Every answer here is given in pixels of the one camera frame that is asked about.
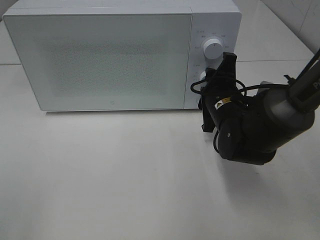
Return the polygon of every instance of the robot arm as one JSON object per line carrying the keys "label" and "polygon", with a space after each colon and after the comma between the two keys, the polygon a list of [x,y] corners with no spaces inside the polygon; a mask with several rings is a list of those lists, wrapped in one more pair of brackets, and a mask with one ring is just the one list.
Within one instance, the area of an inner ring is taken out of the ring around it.
{"label": "robot arm", "polygon": [[[207,68],[206,86],[196,91],[194,86],[200,83],[196,82],[191,90],[201,94],[202,130],[212,133],[217,128],[213,146],[222,158],[263,165],[273,159],[277,148],[311,128],[320,104],[320,62],[312,66],[317,54],[288,85],[245,87],[236,79],[233,53],[223,54],[217,70]],[[252,89],[259,91],[247,96]]]}

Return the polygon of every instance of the white microwave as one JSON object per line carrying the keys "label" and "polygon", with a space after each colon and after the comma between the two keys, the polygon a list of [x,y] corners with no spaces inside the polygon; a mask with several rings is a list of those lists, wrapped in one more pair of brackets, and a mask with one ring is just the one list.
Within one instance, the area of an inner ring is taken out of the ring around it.
{"label": "white microwave", "polygon": [[195,109],[233,52],[232,0],[19,0],[3,20],[43,111]]}

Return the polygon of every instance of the microwave door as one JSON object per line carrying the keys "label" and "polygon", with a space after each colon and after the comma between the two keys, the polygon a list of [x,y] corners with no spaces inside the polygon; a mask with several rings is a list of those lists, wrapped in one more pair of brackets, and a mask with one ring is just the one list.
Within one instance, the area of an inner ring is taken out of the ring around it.
{"label": "microwave door", "polygon": [[44,111],[183,109],[191,14],[7,16]]}

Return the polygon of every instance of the table surface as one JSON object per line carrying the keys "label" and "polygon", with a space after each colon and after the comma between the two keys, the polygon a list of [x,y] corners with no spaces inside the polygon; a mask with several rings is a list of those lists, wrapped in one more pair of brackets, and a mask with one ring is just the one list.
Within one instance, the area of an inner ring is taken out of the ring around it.
{"label": "table surface", "polygon": [[[235,2],[237,78],[297,76],[312,53]],[[1,239],[320,239],[318,118],[255,166],[221,159],[198,110],[42,112],[0,23],[0,123]]]}

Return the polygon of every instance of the microwave control panel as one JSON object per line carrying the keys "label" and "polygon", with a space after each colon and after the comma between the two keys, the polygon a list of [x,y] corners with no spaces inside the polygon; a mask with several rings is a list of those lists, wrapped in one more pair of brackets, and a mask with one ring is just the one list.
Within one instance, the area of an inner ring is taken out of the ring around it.
{"label": "microwave control panel", "polygon": [[206,77],[206,68],[216,69],[222,61],[223,52],[234,52],[240,21],[240,12],[192,14],[185,109],[198,108],[200,95],[190,90],[191,84]]}

